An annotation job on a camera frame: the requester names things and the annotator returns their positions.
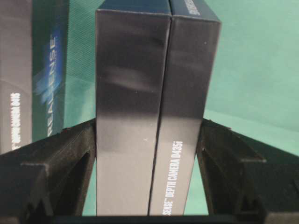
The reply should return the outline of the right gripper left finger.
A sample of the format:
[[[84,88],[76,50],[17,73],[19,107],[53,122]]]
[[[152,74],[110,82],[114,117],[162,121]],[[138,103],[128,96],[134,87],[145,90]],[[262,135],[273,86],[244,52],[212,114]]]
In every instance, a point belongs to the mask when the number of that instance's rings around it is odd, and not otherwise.
[[[0,214],[80,216],[95,160],[87,121],[0,156]]]

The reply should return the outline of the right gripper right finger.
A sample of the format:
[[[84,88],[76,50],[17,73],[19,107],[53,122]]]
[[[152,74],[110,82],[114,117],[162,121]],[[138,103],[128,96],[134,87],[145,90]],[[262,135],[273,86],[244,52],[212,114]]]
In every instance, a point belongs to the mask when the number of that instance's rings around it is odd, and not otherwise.
[[[299,214],[299,158],[204,119],[197,158],[210,214]]]

